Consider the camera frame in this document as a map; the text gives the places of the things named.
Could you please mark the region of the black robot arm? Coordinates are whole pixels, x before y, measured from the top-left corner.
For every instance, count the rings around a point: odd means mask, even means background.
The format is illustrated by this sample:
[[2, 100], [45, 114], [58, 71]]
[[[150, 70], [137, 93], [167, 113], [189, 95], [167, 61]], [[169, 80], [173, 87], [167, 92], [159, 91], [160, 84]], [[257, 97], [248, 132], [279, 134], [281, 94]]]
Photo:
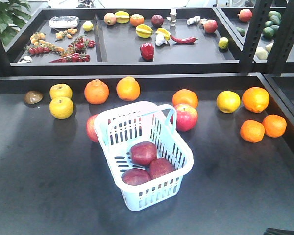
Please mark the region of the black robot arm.
[[294, 235], [294, 231], [293, 230], [267, 228], [264, 231], [263, 235]]

